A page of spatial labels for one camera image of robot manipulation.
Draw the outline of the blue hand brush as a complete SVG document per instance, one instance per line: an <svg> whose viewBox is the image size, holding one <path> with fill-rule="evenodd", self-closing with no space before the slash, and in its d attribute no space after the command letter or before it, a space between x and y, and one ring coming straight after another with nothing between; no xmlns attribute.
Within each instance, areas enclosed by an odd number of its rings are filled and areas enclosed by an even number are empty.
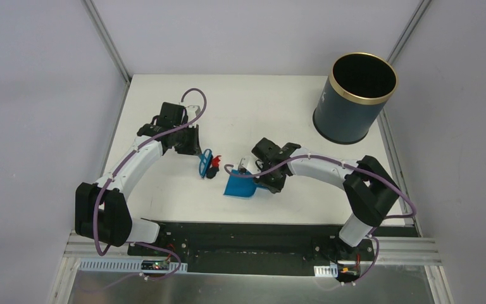
<svg viewBox="0 0 486 304"><path fill-rule="evenodd" d="M202 179L206 177L207 170L208 170L209 166L211 165L212 160L213 160L213 153L212 153L211 149L205 149L199 155L198 172L199 172L199 175Z"/></svg>

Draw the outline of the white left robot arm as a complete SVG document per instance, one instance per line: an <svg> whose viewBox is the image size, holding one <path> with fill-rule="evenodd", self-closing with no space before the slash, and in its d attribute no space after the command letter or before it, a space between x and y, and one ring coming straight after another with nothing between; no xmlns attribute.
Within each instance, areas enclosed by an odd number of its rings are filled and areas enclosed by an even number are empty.
<svg viewBox="0 0 486 304"><path fill-rule="evenodd" d="M152 256L162 255L168 240L159 233L159 224L133 218L127 200L146 171L169 149L180 155L201 154L199 127L193 121L200 113L198 105L164 102L159 115L137 131L126 155L109 172L77 187L75 232L116 247L142 242Z"/></svg>

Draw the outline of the blue plastic dustpan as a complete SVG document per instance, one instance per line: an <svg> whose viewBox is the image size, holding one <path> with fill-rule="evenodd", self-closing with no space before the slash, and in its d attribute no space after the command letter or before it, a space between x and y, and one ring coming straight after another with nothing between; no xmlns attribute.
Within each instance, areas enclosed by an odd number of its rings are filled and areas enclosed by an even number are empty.
<svg viewBox="0 0 486 304"><path fill-rule="evenodd" d="M258 187L253 179L237 177L238 175L250 175L251 173L240 172L237 169L232 169L231 173L236 176L229 175L223 194L225 196L243 199L248 199L254 196Z"/></svg>

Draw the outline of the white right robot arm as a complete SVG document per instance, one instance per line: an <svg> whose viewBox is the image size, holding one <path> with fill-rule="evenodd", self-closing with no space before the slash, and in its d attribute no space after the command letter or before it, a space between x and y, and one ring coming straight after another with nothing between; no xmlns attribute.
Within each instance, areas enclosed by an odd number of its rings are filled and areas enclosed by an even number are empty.
<svg viewBox="0 0 486 304"><path fill-rule="evenodd" d="M360 242L380 226L399 198L397 185L372 156L341 160L314 153L292 142L280 147L262 138L251 155L240 160L238 169L253 174L254 182L273 194L279 193L287 178L294 175L343 190L352 213L337 233L333 248L344 260L358 253Z"/></svg>

